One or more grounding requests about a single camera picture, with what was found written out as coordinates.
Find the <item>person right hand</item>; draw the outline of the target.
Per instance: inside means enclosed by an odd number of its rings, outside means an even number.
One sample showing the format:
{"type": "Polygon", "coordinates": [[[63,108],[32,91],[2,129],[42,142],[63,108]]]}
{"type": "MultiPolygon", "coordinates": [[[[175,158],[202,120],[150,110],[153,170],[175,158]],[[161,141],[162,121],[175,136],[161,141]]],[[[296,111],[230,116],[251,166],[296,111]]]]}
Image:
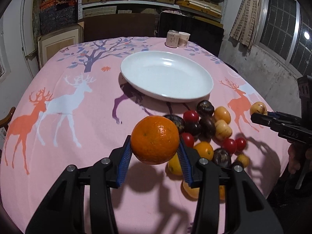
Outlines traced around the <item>person right hand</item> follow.
{"type": "MultiPolygon", "coordinates": [[[[288,171],[290,174],[295,174],[296,171],[300,170],[300,162],[299,162],[299,148],[295,142],[289,141],[290,146],[288,148],[288,171]]],[[[305,151],[305,157],[310,161],[309,170],[311,170],[311,160],[312,160],[312,150],[311,148],[305,151]]]]}

